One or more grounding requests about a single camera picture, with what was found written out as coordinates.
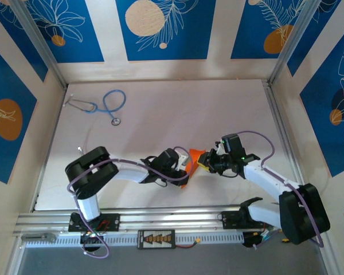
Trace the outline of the grey metal bracket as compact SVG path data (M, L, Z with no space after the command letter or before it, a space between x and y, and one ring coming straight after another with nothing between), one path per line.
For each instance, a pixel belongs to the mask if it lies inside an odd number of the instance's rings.
M53 233L27 233L21 235L23 241L45 241L54 243L57 237Z

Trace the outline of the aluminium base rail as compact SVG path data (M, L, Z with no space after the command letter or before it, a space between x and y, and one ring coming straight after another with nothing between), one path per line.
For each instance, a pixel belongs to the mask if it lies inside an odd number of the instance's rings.
M119 214L119 232L133 233L141 229L174 229L178 233L223 231L220 213L237 211L239 205L196 207L152 207L102 209L102 214ZM51 210L20 213L13 234L55 233L68 231L76 210Z

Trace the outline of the orange paper sheet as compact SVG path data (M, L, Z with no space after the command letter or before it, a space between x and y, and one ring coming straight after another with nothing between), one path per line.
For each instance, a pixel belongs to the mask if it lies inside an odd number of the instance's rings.
M197 150L197 149L190 149L189 154L191 156L192 162L188 161L188 164L186 165L185 171L189 173L189 178L185 185L181 185L180 188L183 189L187 186L189 180L192 178L193 174L195 173L196 169L199 167L198 159L199 157L205 153L206 150Z

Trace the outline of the blue stethoscope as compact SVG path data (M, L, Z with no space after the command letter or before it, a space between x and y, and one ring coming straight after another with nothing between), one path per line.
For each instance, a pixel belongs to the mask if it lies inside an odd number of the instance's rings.
M123 97L122 102L119 104L118 107L114 108L114 109L110 109L107 105L107 98L110 95L116 94L116 93L120 93ZM79 99L75 99L73 97L73 94L71 94L66 100L65 102L62 104L63 107L71 106L74 107L84 113L88 113L88 114L93 114L96 112L100 112L100 113L106 113L110 118L111 118L111 125L112 126L118 126L121 124L121 119L119 117L116 117L114 115L115 112L121 110L125 103L127 101L127 96L125 94L124 91L120 90L120 89L113 89L108 91L102 98L102 104L103 104L103 109L99 108L99 106L91 101L84 101L84 100L79 100Z

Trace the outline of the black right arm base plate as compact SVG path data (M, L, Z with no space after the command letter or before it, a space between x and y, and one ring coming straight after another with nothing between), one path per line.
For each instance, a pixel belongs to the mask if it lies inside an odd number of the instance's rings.
M223 229L262 229L262 222L254 221L242 211L222 211L220 213Z

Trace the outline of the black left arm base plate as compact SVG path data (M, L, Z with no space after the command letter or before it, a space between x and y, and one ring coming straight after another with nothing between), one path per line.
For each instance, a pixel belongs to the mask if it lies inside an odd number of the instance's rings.
M99 217L87 222L97 232L118 231L120 214L100 214ZM89 231L79 213L72 213L68 225L69 232Z

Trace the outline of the black power distribution board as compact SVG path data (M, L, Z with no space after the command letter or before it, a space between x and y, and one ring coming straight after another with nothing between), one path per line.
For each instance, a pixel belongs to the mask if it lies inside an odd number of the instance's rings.
M175 230L139 230L137 248L175 249Z

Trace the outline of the aluminium side rail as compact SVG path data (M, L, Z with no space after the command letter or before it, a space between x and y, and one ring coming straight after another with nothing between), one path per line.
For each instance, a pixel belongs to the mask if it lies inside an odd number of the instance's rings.
M294 181L289 180L287 177L278 173L278 170L272 169L270 166L267 165L267 160L272 158L273 156L276 156L276 148L272 146L271 154L261 162L261 169L266 174L268 174L267 176L265 176L265 184L263 188L267 191L268 194L270 194L278 201L279 196L282 195L283 192L292 191L290 189L290 186L298 188L299 186L304 185L305 181L300 170L299 162L296 159L294 148L290 142L283 115L277 103L274 92L272 88L268 86L267 82L264 81L263 86L273 119L275 121L277 132L282 143L283 153L290 164L292 174L295 179Z

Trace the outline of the aluminium frame post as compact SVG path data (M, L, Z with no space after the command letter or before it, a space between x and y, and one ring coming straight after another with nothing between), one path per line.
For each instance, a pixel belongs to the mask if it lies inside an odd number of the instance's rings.
M8 2L13 13L17 17L17 20L20 22L25 33L31 40L31 43L44 61L45 65L53 73L59 86L62 87L64 91L66 91L68 83L65 81L65 78L61 73L60 68L58 67L58 63L52 51L46 43L26 5L21 0L8 0Z
M298 15L294 27L284 44L281 53L278 56L276 64L273 68L272 73L267 79L267 84L270 88L273 87L275 81L279 78L282 70L287 65L288 60L292 56L294 50L296 49L302 35L306 31L313 15L315 14L317 8L320 5L321 0L306 0L304 3L303 10Z

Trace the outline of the clear plastic glasses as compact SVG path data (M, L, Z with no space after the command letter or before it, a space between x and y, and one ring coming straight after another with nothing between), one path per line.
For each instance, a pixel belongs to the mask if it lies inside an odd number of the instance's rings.
M78 152L81 155L84 155L87 152L90 152L92 149L94 149L94 142L92 140L94 136L94 131L97 128L97 122L99 121L99 116L96 116L90 123L89 127L87 128L85 132L85 138L81 142L81 144L77 147Z

